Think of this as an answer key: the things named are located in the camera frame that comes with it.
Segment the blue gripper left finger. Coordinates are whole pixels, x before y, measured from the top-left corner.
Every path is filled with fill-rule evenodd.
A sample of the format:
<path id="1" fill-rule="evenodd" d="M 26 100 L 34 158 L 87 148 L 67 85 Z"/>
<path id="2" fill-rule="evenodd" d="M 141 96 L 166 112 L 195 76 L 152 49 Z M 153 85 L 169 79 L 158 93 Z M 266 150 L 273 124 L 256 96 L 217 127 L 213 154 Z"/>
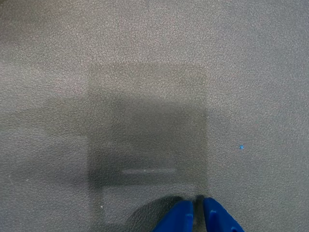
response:
<path id="1" fill-rule="evenodd" d="M 153 232 L 191 232 L 193 220 L 193 203 L 191 201 L 180 201 L 164 215 Z"/>

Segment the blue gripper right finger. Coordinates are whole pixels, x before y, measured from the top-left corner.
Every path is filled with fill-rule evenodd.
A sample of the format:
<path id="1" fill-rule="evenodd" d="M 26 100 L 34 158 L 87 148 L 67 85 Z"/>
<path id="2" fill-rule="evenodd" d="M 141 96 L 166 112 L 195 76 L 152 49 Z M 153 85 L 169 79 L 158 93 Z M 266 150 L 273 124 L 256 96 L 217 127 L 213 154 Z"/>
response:
<path id="1" fill-rule="evenodd" d="M 207 232 L 244 232 L 238 222 L 215 199 L 203 199 Z"/>

